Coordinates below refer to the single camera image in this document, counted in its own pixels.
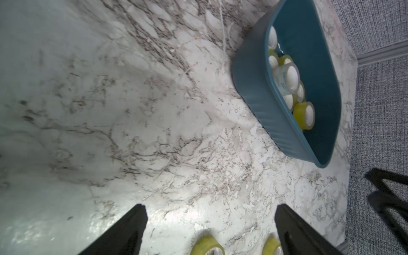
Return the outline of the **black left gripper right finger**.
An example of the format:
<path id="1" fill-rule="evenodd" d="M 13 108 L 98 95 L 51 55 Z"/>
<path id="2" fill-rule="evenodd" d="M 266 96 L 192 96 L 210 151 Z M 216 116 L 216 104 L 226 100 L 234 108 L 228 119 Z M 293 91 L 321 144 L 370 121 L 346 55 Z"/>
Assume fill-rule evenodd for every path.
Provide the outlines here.
<path id="1" fill-rule="evenodd" d="M 286 204 L 277 206 L 275 223 L 285 255 L 340 255 L 341 252 Z"/>

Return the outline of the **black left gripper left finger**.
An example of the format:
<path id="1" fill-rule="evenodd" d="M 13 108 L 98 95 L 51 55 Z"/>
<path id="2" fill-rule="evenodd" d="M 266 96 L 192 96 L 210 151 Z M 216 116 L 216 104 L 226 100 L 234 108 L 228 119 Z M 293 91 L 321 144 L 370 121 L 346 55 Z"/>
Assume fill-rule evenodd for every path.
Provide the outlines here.
<path id="1" fill-rule="evenodd" d="M 148 216 L 146 207 L 137 204 L 81 252 L 82 255 L 137 255 Z"/>

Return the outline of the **yellow tape roll bottom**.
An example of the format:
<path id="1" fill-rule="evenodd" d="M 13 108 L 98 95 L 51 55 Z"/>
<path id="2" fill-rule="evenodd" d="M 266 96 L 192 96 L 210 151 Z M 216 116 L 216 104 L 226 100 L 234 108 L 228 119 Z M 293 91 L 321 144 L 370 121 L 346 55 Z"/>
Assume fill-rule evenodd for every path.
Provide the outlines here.
<path id="1" fill-rule="evenodd" d="M 264 244 L 262 255 L 282 255 L 283 250 L 277 238 L 270 237 Z"/>

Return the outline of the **yellow tape roll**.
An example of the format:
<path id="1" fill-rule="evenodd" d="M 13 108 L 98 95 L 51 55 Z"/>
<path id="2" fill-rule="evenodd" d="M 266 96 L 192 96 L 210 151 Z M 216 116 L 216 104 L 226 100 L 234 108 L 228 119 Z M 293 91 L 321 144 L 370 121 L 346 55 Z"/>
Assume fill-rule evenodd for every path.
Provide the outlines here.
<path id="1" fill-rule="evenodd" d="M 290 112 L 293 112 L 294 109 L 294 98 L 293 95 L 286 95 L 283 96 L 283 99 L 288 107 L 288 109 L 290 110 Z"/>
<path id="2" fill-rule="evenodd" d="M 282 255 L 283 250 L 277 238 L 270 237 L 264 244 L 262 255 Z"/>
<path id="3" fill-rule="evenodd" d="M 268 35 L 268 48 L 270 50 L 276 50 L 278 47 L 278 39 L 277 39 L 277 33 L 276 30 L 273 26 L 271 26 L 269 35 Z"/>
<path id="4" fill-rule="evenodd" d="M 225 255 L 225 251 L 212 235 L 207 235 L 195 243 L 190 255 Z"/>
<path id="5" fill-rule="evenodd" d="M 303 103 L 306 101 L 306 93 L 303 82 L 300 81 L 297 92 L 293 95 L 294 104 Z"/>
<path id="6" fill-rule="evenodd" d="M 298 103 L 294 107 L 293 116 L 302 130 L 311 130 L 314 127 L 316 114 L 311 102 Z"/>
<path id="7" fill-rule="evenodd" d="M 269 53 L 268 61 L 272 72 L 279 67 L 279 57 L 275 52 Z"/>
<path id="8" fill-rule="evenodd" d="M 283 55 L 278 59 L 279 66 L 283 66 L 289 63 L 293 63 L 293 59 L 290 55 Z"/>

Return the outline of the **grey clear tape roll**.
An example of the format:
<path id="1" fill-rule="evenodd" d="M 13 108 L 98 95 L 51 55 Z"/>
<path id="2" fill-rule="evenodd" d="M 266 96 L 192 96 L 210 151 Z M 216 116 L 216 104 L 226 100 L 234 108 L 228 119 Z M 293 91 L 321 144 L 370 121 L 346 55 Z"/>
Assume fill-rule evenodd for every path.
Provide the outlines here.
<path id="1" fill-rule="evenodd" d="M 300 74 L 294 63 L 277 67 L 273 71 L 274 82 L 282 96 L 295 94 L 300 85 Z"/>

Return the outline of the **teal storage box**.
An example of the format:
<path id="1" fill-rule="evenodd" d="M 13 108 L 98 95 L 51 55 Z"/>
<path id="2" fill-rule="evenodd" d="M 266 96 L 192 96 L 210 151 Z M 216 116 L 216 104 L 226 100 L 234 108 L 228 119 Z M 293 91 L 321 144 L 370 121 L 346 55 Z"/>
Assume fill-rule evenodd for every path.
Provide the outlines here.
<path id="1" fill-rule="evenodd" d="M 302 131 L 288 109 L 268 61 L 274 28 L 283 53 L 300 71 L 316 124 Z M 234 85 L 260 124 L 287 156 L 326 167 L 341 120 L 341 92 L 313 1 L 280 1 L 247 34 L 232 63 Z"/>

